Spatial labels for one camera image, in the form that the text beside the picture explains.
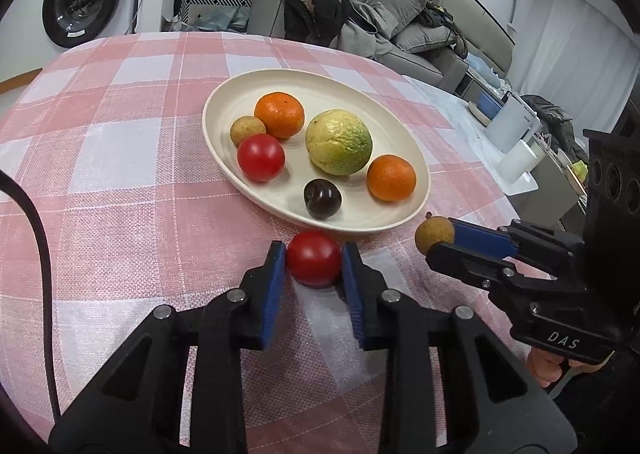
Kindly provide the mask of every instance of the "human hand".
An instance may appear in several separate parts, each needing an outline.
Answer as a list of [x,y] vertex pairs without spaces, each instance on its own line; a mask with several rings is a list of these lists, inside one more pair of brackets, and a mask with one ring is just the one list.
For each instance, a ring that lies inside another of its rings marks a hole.
[[[595,373],[604,367],[609,361],[609,358],[611,358],[611,355],[609,355],[602,364],[597,366],[583,364],[577,360],[569,360],[569,366],[572,368],[580,368],[580,371],[583,373]],[[564,358],[560,355],[542,349],[531,348],[529,357],[527,357],[527,368],[540,386],[548,387],[553,382],[557,382],[562,376],[560,364],[562,364],[563,360]]]

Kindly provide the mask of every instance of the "wooden edge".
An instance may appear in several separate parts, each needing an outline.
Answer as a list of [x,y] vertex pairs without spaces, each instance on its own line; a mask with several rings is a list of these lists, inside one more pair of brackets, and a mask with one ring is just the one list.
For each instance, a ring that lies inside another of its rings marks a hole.
[[42,68],[38,68],[37,70],[31,70],[30,72],[21,73],[15,77],[3,80],[0,82],[0,95],[2,93],[7,93],[12,89],[22,88],[22,86],[31,84],[41,71]]

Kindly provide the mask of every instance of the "round hole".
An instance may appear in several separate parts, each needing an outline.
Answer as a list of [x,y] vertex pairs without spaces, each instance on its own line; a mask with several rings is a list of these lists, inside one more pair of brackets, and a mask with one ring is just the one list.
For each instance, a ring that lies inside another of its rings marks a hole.
[[620,170],[615,165],[607,169],[607,192],[614,200],[620,196]]
[[631,180],[626,187],[626,207],[631,214],[640,210],[640,183],[636,179]]
[[591,174],[593,174],[593,183],[599,184],[602,180],[602,165],[599,160],[593,161],[593,167],[591,168]]

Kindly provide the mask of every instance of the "washing machine door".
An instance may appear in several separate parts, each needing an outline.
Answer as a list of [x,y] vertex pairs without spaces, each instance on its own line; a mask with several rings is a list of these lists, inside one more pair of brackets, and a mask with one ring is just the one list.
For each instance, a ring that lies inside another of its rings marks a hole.
[[72,48],[95,39],[117,7],[118,0],[44,0],[42,24],[51,41]]

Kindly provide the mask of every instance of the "blue bowl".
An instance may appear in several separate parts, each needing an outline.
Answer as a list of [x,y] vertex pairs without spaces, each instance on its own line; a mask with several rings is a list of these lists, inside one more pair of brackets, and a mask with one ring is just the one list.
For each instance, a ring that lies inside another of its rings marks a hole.
[[489,120],[494,119],[494,117],[498,114],[498,111],[502,109],[502,105],[503,104],[500,101],[494,99],[487,92],[480,92],[480,96],[478,97],[478,109]]

